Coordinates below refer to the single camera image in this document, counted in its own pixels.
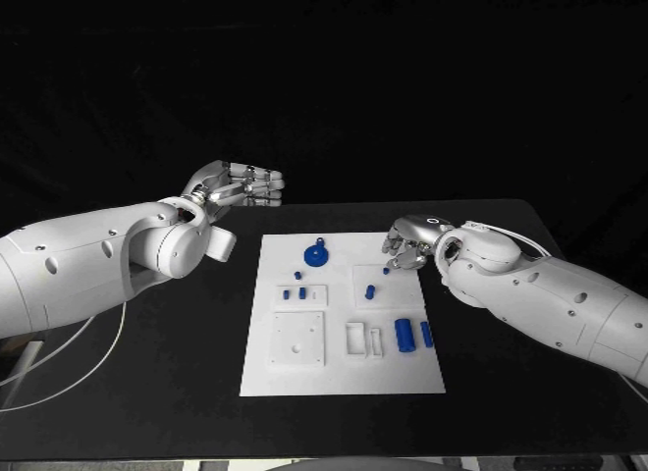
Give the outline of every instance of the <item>dark wall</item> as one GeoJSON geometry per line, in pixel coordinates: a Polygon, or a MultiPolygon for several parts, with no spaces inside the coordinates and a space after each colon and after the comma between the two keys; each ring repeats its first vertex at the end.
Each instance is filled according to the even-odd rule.
{"type": "Polygon", "coordinates": [[[568,7],[0,27],[0,236],[178,194],[222,158],[284,172],[285,203],[522,198],[648,295],[648,4],[568,7]]]}

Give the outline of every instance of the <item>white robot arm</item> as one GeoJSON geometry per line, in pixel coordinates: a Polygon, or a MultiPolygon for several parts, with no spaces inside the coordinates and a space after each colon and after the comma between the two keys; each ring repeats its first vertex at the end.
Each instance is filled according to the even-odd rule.
{"type": "Polygon", "coordinates": [[[382,250],[404,251],[388,267],[420,268],[434,255],[441,283],[464,304],[648,388],[648,299],[541,247],[531,258],[502,233],[512,234],[473,222],[454,228],[433,216],[399,218],[382,250]]]}
{"type": "Polygon", "coordinates": [[[281,174],[216,161],[180,197],[43,221],[0,238],[0,339],[95,316],[183,278],[235,236],[210,226],[229,206],[278,206],[281,174]]]}

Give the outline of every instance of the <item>black table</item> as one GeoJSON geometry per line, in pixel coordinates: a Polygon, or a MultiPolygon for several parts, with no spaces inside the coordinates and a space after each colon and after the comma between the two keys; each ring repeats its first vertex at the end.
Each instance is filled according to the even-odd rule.
{"type": "MultiPolygon", "coordinates": [[[[648,452],[648,407],[616,374],[457,302],[431,264],[418,273],[447,393],[239,397],[261,235],[385,231],[409,213],[503,227],[558,255],[519,200],[233,209],[219,224],[239,239],[229,262],[204,259],[128,303],[119,344],[89,380],[5,414],[0,460],[648,452]]],[[[17,403],[83,375],[118,316],[118,308],[102,314],[30,373],[17,403]]],[[[76,329],[57,329],[43,351],[76,329]]]]}

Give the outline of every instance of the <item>robotic hand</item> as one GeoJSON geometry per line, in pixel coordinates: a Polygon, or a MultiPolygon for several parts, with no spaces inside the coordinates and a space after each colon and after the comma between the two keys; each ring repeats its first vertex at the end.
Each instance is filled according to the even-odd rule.
{"type": "Polygon", "coordinates": [[[0,339],[87,319],[183,278],[235,236],[210,226],[230,206],[278,206],[281,174],[214,161],[180,197],[43,221],[0,238],[0,339]]]}
{"type": "Polygon", "coordinates": [[[434,256],[454,297],[551,348],[613,369],[648,387],[648,299],[549,256],[525,237],[434,216],[395,220],[382,246],[391,269],[417,269],[434,256]],[[525,255],[513,236],[541,253],[525,255]]]}

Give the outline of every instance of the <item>blue round disk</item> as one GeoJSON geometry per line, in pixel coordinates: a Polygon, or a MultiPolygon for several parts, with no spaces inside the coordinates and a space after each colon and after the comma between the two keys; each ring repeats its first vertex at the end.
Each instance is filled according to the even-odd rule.
{"type": "Polygon", "coordinates": [[[305,248],[304,259],[311,267],[320,267],[327,262],[327,250],[321,238],[317,238],[317,243],[305,248]]]}

